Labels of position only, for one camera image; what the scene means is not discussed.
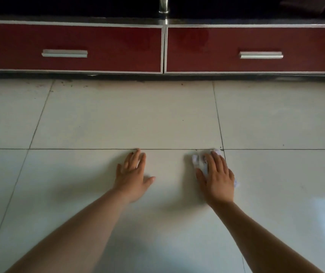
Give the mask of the white wiping cloth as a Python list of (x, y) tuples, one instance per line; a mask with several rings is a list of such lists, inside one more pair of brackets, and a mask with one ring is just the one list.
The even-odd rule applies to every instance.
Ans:
[[(214, 149), (213, 152), (215, 152), (217, 155), (224, 157), (224, 151), (219, 149)], [(209, 170), (208, 170), (208, 163), (205, 159), (205, 156), (194, 154), (192, 155), (192, 164), (195, 169), (200, 169), (206, 179), (209, 177)], [(239, 182), (237, 179), (234, 179), (234, 187), (239, 187)]]

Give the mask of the person's left hand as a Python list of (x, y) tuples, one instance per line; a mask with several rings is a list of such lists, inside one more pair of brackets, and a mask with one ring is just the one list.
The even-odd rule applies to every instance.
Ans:
[(146, 153), (142, 151), (138, 168), (129, 171), (131, 153), (133, 152), (130, 152), (121, 164), (123, 166), (123, 177), (120, 180), (115, 179), (112, 189), (113, 192), (121, 196), (126, 205), (138, 201), (146, 193), (143, 189), (143, 181), (151, 177), (145, 174)]

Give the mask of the person's left forearm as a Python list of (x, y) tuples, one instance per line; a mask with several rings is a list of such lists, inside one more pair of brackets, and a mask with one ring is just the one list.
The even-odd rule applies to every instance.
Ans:
[(5, 273), (92, 273), (130, 202), (126, 190), (111, 189), (41, 240)]

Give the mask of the red glossy drawer front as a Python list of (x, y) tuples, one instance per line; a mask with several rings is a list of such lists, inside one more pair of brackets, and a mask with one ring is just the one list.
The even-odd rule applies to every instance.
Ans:
[[(0, 72), (163, 72), (163, 25), (0, 21)], [(43, 57), (44, 49), (87, 58)]]
[[(325, 25), (166, 27), (165, 73), (325, 74)], [(240, 51), (281, 51), (283, 59), (240, 59)]]

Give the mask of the person's right hand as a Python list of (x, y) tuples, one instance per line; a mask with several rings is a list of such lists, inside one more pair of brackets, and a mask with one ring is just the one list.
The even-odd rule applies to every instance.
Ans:
[(229, 182), (228, 166), (223, 157), (222, 172), (210, 172), (210, 153), (204, 154), (208, 163), (209, 177), (207, 179), (207, 188), (200, 188), (206, 203), (213, 208), (221, 204), (233, 203), (234, 185)]

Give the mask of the person's right forearm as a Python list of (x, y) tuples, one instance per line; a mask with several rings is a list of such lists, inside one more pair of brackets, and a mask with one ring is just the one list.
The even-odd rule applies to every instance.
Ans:
[(208, 202), (225, 225), (252, 273), (324, 273), (234, 202)]

